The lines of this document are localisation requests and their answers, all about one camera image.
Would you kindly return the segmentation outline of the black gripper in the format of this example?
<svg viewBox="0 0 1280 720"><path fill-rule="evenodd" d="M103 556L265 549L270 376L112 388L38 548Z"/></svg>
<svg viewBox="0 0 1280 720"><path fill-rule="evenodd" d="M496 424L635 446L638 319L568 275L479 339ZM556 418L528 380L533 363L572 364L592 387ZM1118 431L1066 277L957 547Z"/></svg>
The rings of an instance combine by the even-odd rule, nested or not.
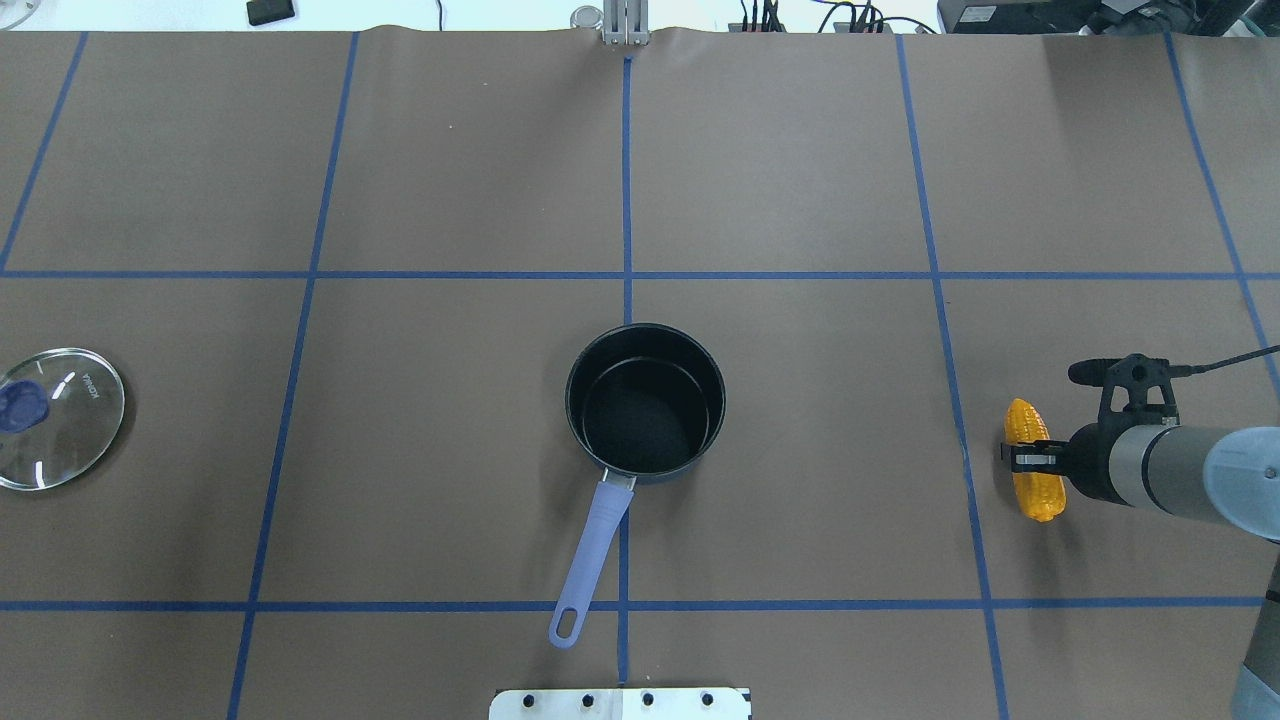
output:
<svg viewBox="0 0 1280 720"><path fill-rule="evenodd" d="M1108 473L1111 445L1106 439L1100 424L1088 424L1080 428L1068 442L1061 456L1062 466L1056 457L1062 454L1062 441L1055 439L1002 442L1000 456L1012 457L1010 469L1015 474L1062 474L1064 469L1065 477L1080 495L1101 502L1116 503L1117 493Z"/></svg>

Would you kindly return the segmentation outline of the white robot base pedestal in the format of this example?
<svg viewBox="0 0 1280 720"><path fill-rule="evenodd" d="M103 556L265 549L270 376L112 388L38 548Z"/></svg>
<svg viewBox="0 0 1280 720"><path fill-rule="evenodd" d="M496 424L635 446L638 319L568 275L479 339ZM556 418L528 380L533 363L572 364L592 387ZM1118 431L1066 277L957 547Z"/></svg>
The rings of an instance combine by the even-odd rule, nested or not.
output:
<svg viewBox="0 0 1280 720"><path fill-rule="evenodd" d="M511 689L489 719L751 719L748 689L732 687Z"/></svg>

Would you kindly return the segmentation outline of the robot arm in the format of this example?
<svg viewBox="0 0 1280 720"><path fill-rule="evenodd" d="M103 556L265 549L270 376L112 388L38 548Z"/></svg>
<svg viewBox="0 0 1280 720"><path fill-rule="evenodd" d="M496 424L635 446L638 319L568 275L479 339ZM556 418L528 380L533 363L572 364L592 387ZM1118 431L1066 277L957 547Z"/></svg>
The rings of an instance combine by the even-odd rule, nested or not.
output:
<svg viewBox="0 0 1280 720"><path fill-rule="evenodd" d="M1138 425L1110 437L1088 425L1065 442L1005 443L1001 457L1103 502L1279 539L1276 427Z"/></svg>

